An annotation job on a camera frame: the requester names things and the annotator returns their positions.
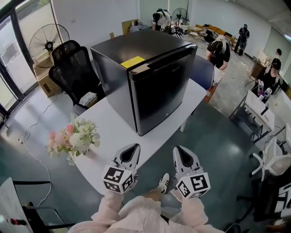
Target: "mini fridge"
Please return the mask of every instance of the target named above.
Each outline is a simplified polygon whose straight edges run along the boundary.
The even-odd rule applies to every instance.
[[[140,136],[182,103],[196,51],[190,42],[151,29],[91,47],[109,104]]]

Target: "standing fan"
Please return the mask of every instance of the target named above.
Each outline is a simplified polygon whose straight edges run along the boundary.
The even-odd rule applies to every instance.
[[[189,15],[184,8],[177,8],[173,11],[172,19],[175,22],[175,25],[179,27],[180,20],[183,21],[183,24],[186,24],[189,21]]]
[[[32,36],[28,46],[34,64],[40,68],[52,67],[51,52],[69,39],[69,33],[62,25],[48,24],[41,27]]]

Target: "flower bouquet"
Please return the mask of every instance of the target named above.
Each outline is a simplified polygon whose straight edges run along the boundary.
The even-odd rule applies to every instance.
[[[59,156],[62,151],[68,153],[67,159],[70,165],[74,165],[74,159],[80,154],[86,155],[90,144],[99,147],[100,135],[92,121],[75,118],[72,123],[57,133],[50,132],[48,152],[51,157]]]

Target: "white cable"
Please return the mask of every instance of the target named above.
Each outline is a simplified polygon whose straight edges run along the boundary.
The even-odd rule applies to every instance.
[[[51,188],[52,188],[52,184],[51,184],[51,179],[50,179],[50,171],[49,171],[49,169],[47,168],[47,166],[45,165],[45,164],[43,164],[43,162],[41,161],[41,160],[39,160],[39,159],[37,159],[31,152],[30,152],[30,150],[28,149],[28,147],[27,147],[27,145],[26,145],[26,141],[27,141],[27,139],[29,138],[29,136],[30,136],[30,129],[33,127],[33,126],[36,126],[36,125],[38,125],[38,122],[39,122],[39,120],[40,120],[40,118],[43,116],[43,114],[46,112],[46,110],[54,103],[56,101],[56,94],[55,94],[55,100],[54,101],[52,101],[52,103],[48,106],[48,107],[46,107],[46,109],[40,114],[40,116],[38,117],[38,119],[37,119],[37,122],[36,122],[36,124],[34,124],[34,125],[31,125],[31,126],[29,126],[28,127],[28,129],[24,132],[24,134],[22,134],[22,135],[20,135],[19,137],[18,137],[18,141],[21,143],[21,144],[24,144],[25,145],[25,147],[26,147],[26,149],[28,150],[28,152],[29,152],[29,154],[35,159],[35,160],[37,160],[37,161],[39,161],[40,163],[41,163],[41,165],[42,166],[44,166],[45,168],[46,168],[46,170],[47,170],[47,173],[49,174],[49,181],[50,181],[50,189],[49,189],[49,192],[47,193],[47,195],[46,195],[46,197],[44,198],[44,199],[42,199],[41,201],[40,201],[40,203],[38,204],[38,206],[37,207],[39,207],[46,199],[47,199],[47,197],[49,196],[49,194],[51,193]]]

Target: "white sneaker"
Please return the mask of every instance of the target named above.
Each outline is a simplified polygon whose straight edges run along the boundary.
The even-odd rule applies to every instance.
[[[169,173],[166,173],[163,176],[163,178],[160,180],[159,186],[163,189],[162,193],[165,193],[167,191],[169,179],[170,179],[170,175],[169,175]]]

